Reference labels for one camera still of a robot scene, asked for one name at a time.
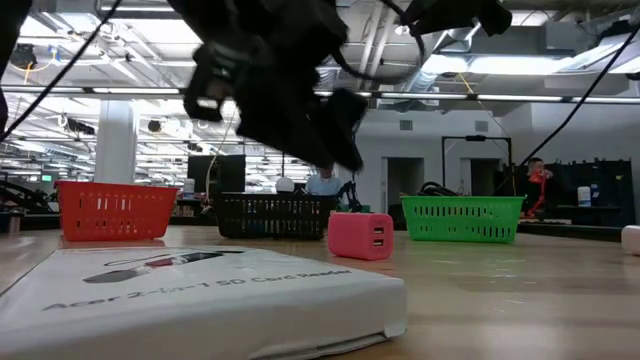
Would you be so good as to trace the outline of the dark background monitor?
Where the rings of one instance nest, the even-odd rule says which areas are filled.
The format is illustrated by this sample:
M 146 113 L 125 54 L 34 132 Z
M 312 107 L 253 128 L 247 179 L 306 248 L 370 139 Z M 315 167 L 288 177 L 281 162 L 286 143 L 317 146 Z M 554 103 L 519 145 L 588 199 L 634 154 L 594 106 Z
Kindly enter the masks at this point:
M 244 192 L 246 185 L 246 156 L 219 155 L 190 156 L 187 161 L 187 178 L 193 179 L 198 193 L 209 189 L 210 193 Z

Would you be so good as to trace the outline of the green plastic basket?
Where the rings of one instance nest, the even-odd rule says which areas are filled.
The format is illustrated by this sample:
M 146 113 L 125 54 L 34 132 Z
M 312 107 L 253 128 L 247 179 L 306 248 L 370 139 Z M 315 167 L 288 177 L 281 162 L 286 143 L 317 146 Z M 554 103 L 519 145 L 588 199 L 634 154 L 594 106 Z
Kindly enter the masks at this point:
M 523 198 L 405 196 L 401 201 L 413 241 L 512 243 Z

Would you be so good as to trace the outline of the red plastic basket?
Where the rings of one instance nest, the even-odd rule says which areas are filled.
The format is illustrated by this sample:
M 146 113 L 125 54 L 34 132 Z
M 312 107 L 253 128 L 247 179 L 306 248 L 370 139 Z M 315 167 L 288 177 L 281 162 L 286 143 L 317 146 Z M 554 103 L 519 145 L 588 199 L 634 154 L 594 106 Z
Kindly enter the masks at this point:
M 178 190 L 59 181 L 60 227 L 69 242 L 138 241 L 165 235 Z

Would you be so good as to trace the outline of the black plastic basket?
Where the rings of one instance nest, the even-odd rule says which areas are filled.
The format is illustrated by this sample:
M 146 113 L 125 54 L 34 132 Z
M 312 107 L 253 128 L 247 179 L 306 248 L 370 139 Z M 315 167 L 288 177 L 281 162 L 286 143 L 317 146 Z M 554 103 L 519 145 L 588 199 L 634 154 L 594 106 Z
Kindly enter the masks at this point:
M 230 239 L 320 240 L 337 200 L 332 196 L 220 193 L 213 210 L 220 234 Z

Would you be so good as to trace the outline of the pale pink charger with cord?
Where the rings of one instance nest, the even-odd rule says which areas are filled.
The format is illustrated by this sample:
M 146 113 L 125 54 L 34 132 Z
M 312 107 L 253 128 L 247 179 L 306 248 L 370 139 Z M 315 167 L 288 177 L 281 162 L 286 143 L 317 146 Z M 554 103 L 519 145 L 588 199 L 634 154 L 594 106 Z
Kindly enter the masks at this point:
M 625 226 L 621 231 L 620 238 L 625 252 L 640 257 L 640 225 Z

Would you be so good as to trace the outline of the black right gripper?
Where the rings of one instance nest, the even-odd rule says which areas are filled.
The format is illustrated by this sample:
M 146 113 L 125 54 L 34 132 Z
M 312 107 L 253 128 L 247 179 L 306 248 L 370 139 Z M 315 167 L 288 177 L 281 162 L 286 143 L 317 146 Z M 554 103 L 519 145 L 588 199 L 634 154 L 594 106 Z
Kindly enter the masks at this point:
M 503 34 L 512 23 L 512 13 L 499 0 L 411 0 L 400 22 L 412 35 L 473 27 L 480 23 L 488 36 Z

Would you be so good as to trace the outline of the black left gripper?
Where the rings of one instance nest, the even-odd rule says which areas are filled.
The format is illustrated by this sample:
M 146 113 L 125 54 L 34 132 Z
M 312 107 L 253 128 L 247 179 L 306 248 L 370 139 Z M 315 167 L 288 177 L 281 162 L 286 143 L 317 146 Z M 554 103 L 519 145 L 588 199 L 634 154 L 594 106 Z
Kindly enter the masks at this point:
M 309 76 L 339 50 L 348 27 L 336 0 L 167 2 L 202 45 L 214 42 L 233 52 L 238 68 L 230 97 L 237 96 L 238 135 L 315 166 L 334 162 L 352 172 L 362 169 L 355 135 L 368 108 L 364 97 L 340 88 L 321 104 L 318 132 L 324 146 L 299 106 L 266 96 L 238 96 L 281 77 Z

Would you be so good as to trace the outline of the white column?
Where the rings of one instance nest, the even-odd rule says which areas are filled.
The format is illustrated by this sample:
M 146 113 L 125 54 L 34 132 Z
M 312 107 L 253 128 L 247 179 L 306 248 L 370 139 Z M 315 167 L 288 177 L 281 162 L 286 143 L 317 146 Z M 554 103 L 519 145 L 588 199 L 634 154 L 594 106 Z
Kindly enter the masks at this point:
M 95 182 L 134 183 L 138 132 L 139 116 L 133 101 L 100 102 Z

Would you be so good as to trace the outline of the black background shelving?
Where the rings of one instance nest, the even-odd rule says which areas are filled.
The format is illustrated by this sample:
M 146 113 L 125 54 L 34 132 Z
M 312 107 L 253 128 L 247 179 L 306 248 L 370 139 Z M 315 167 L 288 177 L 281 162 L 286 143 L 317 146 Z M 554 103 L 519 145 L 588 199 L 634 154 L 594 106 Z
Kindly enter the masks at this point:
M 574 225 L 624 227 L 635 222 L 632 163 L 630 160 L 550 164 L 554 186 L 549 191 L 553 218 L 568 219 Z M 579 207 L 577 188 L 591 188 L 591 207 Z

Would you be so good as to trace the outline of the white card reader box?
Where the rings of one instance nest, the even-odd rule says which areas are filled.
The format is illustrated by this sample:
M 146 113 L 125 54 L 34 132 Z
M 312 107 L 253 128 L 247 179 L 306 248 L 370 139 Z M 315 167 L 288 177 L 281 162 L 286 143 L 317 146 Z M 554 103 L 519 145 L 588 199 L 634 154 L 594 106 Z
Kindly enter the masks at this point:
M 243 247 L 57 250 L 0 294 L 0 360 L 310 360 L 406 329 L 401 279 Z

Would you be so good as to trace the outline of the black aluminium table frame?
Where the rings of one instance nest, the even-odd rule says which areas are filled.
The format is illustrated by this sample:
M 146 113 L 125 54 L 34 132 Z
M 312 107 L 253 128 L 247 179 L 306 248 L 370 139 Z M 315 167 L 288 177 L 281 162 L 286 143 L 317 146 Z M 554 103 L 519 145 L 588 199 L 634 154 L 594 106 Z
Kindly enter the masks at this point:
M 517 228 L 519 233 L 616 243 L 621 242 L 622 230 L 622 227 L 547 223 L 521 223 Z

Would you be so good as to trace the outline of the hot pink usb charger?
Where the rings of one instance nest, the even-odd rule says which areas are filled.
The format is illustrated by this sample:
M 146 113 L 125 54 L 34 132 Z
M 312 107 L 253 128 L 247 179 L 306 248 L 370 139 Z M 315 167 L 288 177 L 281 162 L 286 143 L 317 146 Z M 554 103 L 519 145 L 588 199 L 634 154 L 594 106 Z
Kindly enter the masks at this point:
M 338 257 L 388 259 L 394 250 L 393 220 L 387 214 L 335 212 L 329 217 L 327 246 Z

